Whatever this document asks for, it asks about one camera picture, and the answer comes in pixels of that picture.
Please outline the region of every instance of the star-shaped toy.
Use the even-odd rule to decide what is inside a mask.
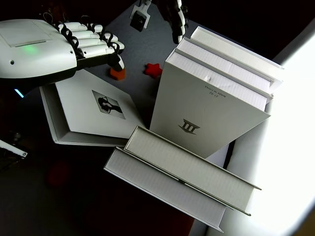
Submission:
[[[147,64],[147,68],[144,71],[146,75],[150,75],[153,79],[157,79],[162,74],[162,69],[159,64]]]

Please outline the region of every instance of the lying book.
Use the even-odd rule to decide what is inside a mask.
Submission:
[[[206,158],[270,116],[266,97],[180,53],[164,63],[150,130]]]
[[[247,215],[254,188],[231,172],[149,131],[137,127],[125,151],[199,191]]]
[[[57,144],[120,146],[143,122],[131,97],[86,70],[40,88]]]
[[[256,92],[262,92],[262,95],[268,95],[270,81],[230,62],[227,59],[221,58],[216,55],[216,51],[211,50],[202,44],[195,42],[192,39],[184,38],[177,49],[194,57],[194,61],[199,60],[201,63],[206,63],[212,68],[216,68],[225,73],[230,79],[235,82],[246,86]]]
[[[229,58],[231,62],[256,73],[262,78],[271,81],[272,93],[283,81],[283,67],[268,60],[226,38],[223,38],[202,27],[192,33],[191,39],[217,51],[221,57]]]
[[[223,233],[219,225],[226,205],[179,182],[141,159],[117,148],[104,170]]]

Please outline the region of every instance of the black pillar logo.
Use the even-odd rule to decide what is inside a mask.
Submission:
[[[179,125],[179,127],[181,127],[181,129],[184,130],[186,133],[194,134],[193,133],[194,130],[200,128],[199,126],[189,122],[188,120],[185,120],[185,119],[183,119],[183,120],[184,120],[183,126]]]

